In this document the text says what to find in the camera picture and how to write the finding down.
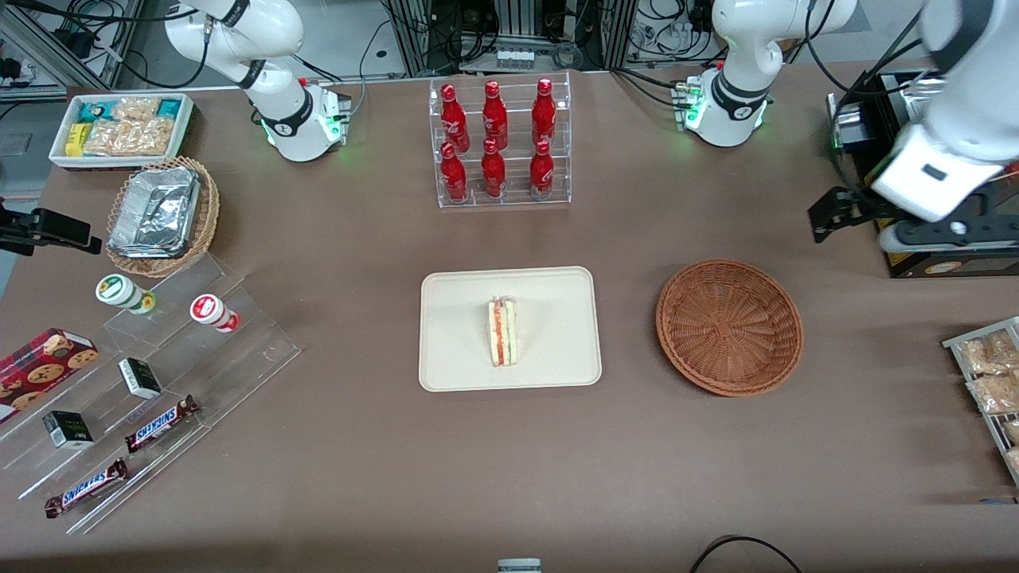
wicker basket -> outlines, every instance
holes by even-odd
[[[770,276],[707,259],[676,273],[655,312],[658,341],[690,381],[722,396],[754,396],[793,373],[803,350],[796,305]]]
[[[195,222],[192,226],[192,237],[194,239],[191,248],[187,249],[187,252],[182,257],[176,259],[128,259],[115,255],[110,251],[109,242],[107,242],[106,254],[110,256],[113,264],[120,270],[153,278],[162,278],[209,249],[209,245],[212,243],[212,236],[216,233],[216,217],[219,216],[219,190],[216,188],[216,181],[212,180],[212,176],[209,175],[209,171],[206,170],[205,166],[186,157],[174,157],[173,159],[146,165],[142,170],[155,171],[158,169],[171,169],[173,167],[187,167],[198,171],[202,176],[202,189],[199,191],[199,203],[195,209]],[[120,193],[117,194],[116,200],[113,201],[113,209],[110,211],[109,222],[106,225],[106,230],[109,233],[113,232],[113,224],[120,214],[120,204],[123,202],[128,183],[129,179],[120,186]]]

coca-cola bottle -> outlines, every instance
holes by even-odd
[[[555,136],[555,102],[552,100],[552,81],[538,80],[538,97],[531,108],[531,139],[537,145],[542,139],[552,141]]]
[[[481,111],[485,121],[485,137],[495,140],[499,150],[509,145],[509,122],[506,119],[506,104],[499,96],[498,82],[485,82],[485,108]]]
[[[442,131],[457,153],[467,153],[471,149],[471,137],[467,135],[467,114],[464,113],[464,106],[457,101],[457,90],[446,84],[439,93],[442,94]]]
[[[481,171],[485,175],[485,193],[488,197],[501,198],[506,189],[506,164],[493,138],[485,140],[485,156],[481,159]]]
[[[544,201],[552,194],[552,169],[555,164],[548,155],[548,140],[542,139],[534,146],[531,158],[531,197]]]
[[[457,157],[457,150],[451,143],[442,142],[439,151],[442,152],[439,170],[442,171],[442,180],[445,184],[446,194],[449,195],[449,201],[463,203],[467,201],[467,171],[464,170],[464,163]]]

brown table surface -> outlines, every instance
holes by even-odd
[[[976,504],[1015,490],[940,343],[1017,314],[1016,278],[889,279],[865,227],[812,243],[806,210],[836,183],[813,67],[783,71],[736,149],[677,133],[607,73],[572,77],[558,212],[439,212],[427,82],[370,86],[351,145],[309,164],[266,145],[239,91],[193,93],[186,151],[222,194],[212,250],[306,350],[88,535],[52,533],[4,487],[0,569],[477,573],[536,556],[549,573],[676,572],[742,533],[807,571],[1015,571],[1019,509]],[[105,238],[123,178],[55,168],[42,205]],[[768,395],[709,395],[658,347],[661,285],[707,257],[758,266],[799,306],[802,363]],[[419,385],[426,275],[559,265],[594,275],[598,383]],[[99,327],[112,270],[55,247],[20,259],[0,353]],[[785,570],[729,545],[702,571],[738,567]]]

red cookie box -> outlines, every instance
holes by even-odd
[[[98,356],[92,341],[50,328],[0,360],[0,423]]]

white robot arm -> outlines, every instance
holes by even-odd
[[[305,86],[283,57],[304,44],[301,16],[286,0],[189,0],[167,15],[170,44],[184,57],[205,62],[248,94],[262,115],[269,142],[291,161],[310,161],[345,143],[350,101],[318,86]],[[208,32],[208,17],[212,28]]]
[[[871,189],[926,221],[952,213],[1019,157],[1019,0],[929,0],[920,34],[946,81],[899,133]]]
[[[681,126],[719,147],[747,141],[760,124],[768,89],[783,65],[776,41],[806,36],[807,6],[815,1],[716,0],[711,20],[729,54],[720,70],[688,80],[683,103],[691,109]],[[842,28],[856,9],[856,0],[819,1],[810,13],[812,35]]]

